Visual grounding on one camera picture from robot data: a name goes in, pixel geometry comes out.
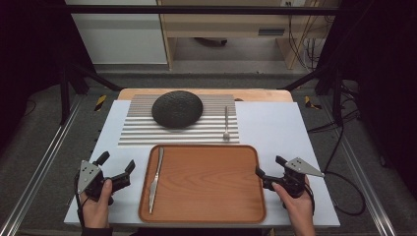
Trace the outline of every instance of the striped mat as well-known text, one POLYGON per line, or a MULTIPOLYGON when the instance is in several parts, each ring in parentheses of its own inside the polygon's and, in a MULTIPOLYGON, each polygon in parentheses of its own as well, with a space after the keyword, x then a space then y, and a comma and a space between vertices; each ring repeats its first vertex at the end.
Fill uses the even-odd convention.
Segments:
POLYGON ((119 139, 119 148, 135 148, 160 144, 239 144, 236 109, 233 95, 200 94, 202 117, 184 129, 168 129, 158 125, 151 115, 157 94, 135 95, 119 139), (230 140, 223 140, 224 108, 229 107, 230 140))

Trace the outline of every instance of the fork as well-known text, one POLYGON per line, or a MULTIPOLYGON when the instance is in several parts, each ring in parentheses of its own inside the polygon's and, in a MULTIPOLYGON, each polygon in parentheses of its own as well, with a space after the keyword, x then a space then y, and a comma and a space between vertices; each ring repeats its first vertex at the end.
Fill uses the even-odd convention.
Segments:
POLYGON ((229 141, 230 134, 229 134, 229 107, 228 106, 224 107, 224 120, 225 120, 226 130, 223 133, 223 139, 225 141, 229 141))

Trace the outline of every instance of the white table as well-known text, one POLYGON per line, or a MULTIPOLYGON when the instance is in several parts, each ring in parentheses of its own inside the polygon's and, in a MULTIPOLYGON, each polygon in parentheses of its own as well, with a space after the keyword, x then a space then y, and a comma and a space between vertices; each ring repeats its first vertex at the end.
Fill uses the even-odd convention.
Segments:
MULTIPOLYGON (((110 157, 102 166, 105 176, 111 177, 124 171, 131 159, 136 169, 131 174, 131 186, 113 196, 110 207, 111 224, 141 227, 230 227, 230 228, 272 228, 290 225, 286 209, 275 192, 265 191, 267 217, 259 224, 187 224, 187 223, 145 223, 138 217, 140 195, 148 165, 149 147, 117 148, 119 136, 130 106, 130 100, 116 100, 108 114, 90 161, 96 160, 108 150, 110 157)), ((260 159, 260 166, 267 175, 281 177, 283 167, 275 163, 281 155, 287 160, 301 157, 319 169, 317 159, 307 135, 303 119, 295 102, 236 102, 238 129, 241 145, 254 147, 260 159)), ((315 194, 316 211, 314 224, 317 227, 336 227, 340 223, 334 211, 328 188, 323 178, 309 176, 315 194)), ((79 225, 77 204, 72 202, 64 220, 79 225)))

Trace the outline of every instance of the wooden board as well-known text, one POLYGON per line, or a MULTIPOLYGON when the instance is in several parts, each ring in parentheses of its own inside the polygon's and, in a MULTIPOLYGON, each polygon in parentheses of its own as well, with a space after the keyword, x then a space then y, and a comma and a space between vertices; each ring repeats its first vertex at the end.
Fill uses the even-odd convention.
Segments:
POLYGON ((292 102, 291 93, 277 89, 202 89, 202 88, 125 88, 120 91, 118 100, 132 100, 136 94, 164 94, 173 90, 187 90, 194 94, 232 94, 235 99, 244 101, 285 101, 292 102))
POLYGON ((258 223, 266 216, 261 180, 250 146, 155 146, 139 207, 144 222, 258 223), (159 182, 149 214, 149 187, 158 149, 164 147, 159 182))

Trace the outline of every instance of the human hand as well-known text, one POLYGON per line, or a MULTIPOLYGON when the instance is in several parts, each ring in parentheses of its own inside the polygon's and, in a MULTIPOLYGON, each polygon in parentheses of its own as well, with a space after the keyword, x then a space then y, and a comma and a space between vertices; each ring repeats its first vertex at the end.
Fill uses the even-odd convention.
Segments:
POLYGON ((104 182, 98 202, 89 200, 86 193, 80 194, 83 204, 84 224, 86 228, 109 228, 108 223, 108 201, 112 190, 111 180, 104 182))
POLYGON ((282 186, 276 183, 272 183, 272 186, 285 203, 295 235, 316 235, 313 225, 313 205, 307 192, 304 191, 300 198, 293 199, 282 186))

